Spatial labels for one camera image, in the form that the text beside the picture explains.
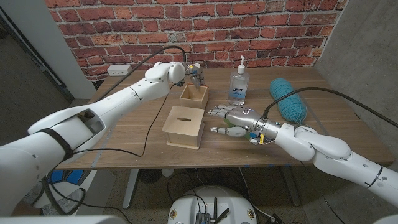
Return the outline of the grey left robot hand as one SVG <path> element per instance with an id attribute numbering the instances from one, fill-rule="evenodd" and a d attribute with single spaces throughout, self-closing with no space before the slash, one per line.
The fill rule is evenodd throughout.
<path id="1" fill-rule="evenodd" d="M 203 67 L 199 63 L 183 63 L 183 66 L 185 67 L 185 75 L 190 78 L 199 91 L 200 87 L 205 84 Z"/>

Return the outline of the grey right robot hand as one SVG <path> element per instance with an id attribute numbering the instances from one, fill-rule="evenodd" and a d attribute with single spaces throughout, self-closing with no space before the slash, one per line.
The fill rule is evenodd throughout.
<path id="1" fill-rule="evenodd" d="M 274 141 L 280 130 L 280 125 L 276 122 L 263 118 L 253 109 L 242 106 L 218 105 L 209 110 L 207 115 L 218 116 L 228 120 L 232 125 L 228 128 L 212 127 L 212 132 L 232 137 L 243 137 L 248 134 L 250 142 L 255 145 Z"/>

